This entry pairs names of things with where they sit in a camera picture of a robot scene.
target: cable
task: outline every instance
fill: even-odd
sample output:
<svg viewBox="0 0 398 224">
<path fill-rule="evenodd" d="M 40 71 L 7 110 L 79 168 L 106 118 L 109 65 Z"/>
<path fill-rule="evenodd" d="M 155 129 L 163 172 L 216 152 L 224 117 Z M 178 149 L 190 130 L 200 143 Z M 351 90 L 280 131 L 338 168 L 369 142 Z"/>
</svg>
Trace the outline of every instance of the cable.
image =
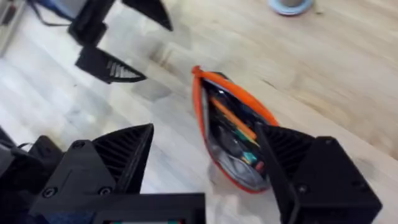
<svg viewBox="0 0 398 224">
<path fill-rule="evenodd" d="M 64 27 L 64 26 L 69 26 L 70 24 L 55 24 L 55 23 L 51 23 L 51 22 L 47 22 L 43 19 L 42 14 L 39 11 L 39 8 L 37 7 L 37 0 L 26 0 L 26 2 L 28 3 L 28 5 L 33 9 L 33 12 L 35 13 L 36 17 L 39 19 L 39 21 L 41 23 L 43 23 L 44 25 L 48 26 L 48 27 Z M 58 16 L 64 18 L 64 19 L 71 19 L 68 18 L 66 15 L 63 15 L 58 9 L 52 9 L 53 12 L 55 12 Z"/>
</svg>

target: black 3d-printed part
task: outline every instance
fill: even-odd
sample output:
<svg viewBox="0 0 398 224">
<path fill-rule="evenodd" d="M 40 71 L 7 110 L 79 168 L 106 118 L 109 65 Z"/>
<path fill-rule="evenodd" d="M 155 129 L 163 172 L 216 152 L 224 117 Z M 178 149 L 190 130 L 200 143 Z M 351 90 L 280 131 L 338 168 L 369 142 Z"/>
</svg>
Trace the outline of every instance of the black 3d-printed part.
<svg viewBox="0 0 398 224">
<path fill-rule="evenodd" d="M 139 82 L 147 77 L 112 55 L 87 45 L 80 52 L 76 66 L 106 82 Z"/>
<path fill-rule="evenodd" d="M 291 179 L 315 138 L 287 128 L 266 128 L 264 133 L 285 174 Z"/>
<path fill-rule="evenodd" d="M 139 194 L 153 135 L 153 124 L 147 124 L 115 131 L 93 141 L 117 183 L 115 192 Z"/>
<path fill-rule="evenodd" d="M 122 0 L 122 2 L 151 18 L 164 28 L 173 31 L 173 26 L 167 15 L 167 11 L 160 0 Z"/>
<path fill-rule="evenodd" d="M 370 224 L 382 204 L 331 137 L 256 124 L 282 224 Z"/>
</svg>

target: light wood grain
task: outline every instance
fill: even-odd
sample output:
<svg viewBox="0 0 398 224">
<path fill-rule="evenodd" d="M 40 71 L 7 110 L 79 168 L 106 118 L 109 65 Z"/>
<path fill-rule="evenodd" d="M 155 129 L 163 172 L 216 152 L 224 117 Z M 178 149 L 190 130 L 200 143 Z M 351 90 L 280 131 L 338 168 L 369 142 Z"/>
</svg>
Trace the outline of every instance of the light wood grain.
<svg viewBox="0 0 398 224">
<path fill-rule="evenodd" d="M 115 4 L 101 48 L 150 79 L 106 85 L 74 66 L 66 28 L 27 10 L 0 61 L 0 124 L 17 141 L 63 149 L 155 124 L 142 192 L 206 192 L 208 223 L 278 223 L 272 191 L 249 195 L 210 165 L 192 110 L 190 69 L 227 74 L 281 125 L 334 136 L 380 196 L 375 223 L 398 219 L 398 3 L 322 1 L 324 15 L 281 17 L 265 1 L 165 0 L 174 32 Z M 59 21 L 42 11 L 47 20 Z"/>
</svg>

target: screw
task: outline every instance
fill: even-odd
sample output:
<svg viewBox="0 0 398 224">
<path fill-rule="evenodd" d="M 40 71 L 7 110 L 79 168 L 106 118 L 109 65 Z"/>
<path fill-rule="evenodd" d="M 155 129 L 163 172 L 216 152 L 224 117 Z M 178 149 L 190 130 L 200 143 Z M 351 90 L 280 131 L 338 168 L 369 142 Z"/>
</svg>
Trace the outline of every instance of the screw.
<svg viewBox="0 0 398 224">
<path fill-rule="evenodd" d="M 99 195 L 108 195 L 112 192 L 112 188 L 111 187 L 102 187 L 99 191 L 98 194 Z"/>
<path fill-rule="evenodd" d="M 299 185 L 299 187 L 297 187 L 297 190 L 298 190 L 298 192 L 300 192 L 301 194 L 306 194 L 306 193 L 308 193 L 308 191 L 309 191 L 310 189 L 308 188 L 307 185 L 302 184 L 302 185 Z"/>
<path fill-rule="evenodd" d="M 56 187 L 49 187 L 43 191 L 42 196 L 45 198 L 53 197 L 58 192 Z"/>
</svg>

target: black plastic bracket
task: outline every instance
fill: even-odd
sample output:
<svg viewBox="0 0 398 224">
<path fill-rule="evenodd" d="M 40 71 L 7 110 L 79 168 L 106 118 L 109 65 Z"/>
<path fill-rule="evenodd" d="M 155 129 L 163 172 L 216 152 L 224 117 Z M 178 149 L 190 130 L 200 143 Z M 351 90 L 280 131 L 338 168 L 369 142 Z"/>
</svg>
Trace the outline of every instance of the black plastic bracket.
<svg viewBox="0 0 398 224">
<path fill-rule="evenodd" d="M 382 204 L 332 137 L 256 124 L 282 224 L 370 224 Z"/>
<path fill-rule="evenodd" d="M 107 29 L 103 21 L 114 2 L 88 0 L 69 26 L 69 34 L 83 46 L 76 66 L 108 84 L 145 80 L 143 73 L 97 48 Z M 170 19 L 159 0 L 123 0 L 123 3 L 172 30 Z"/>
</svg>

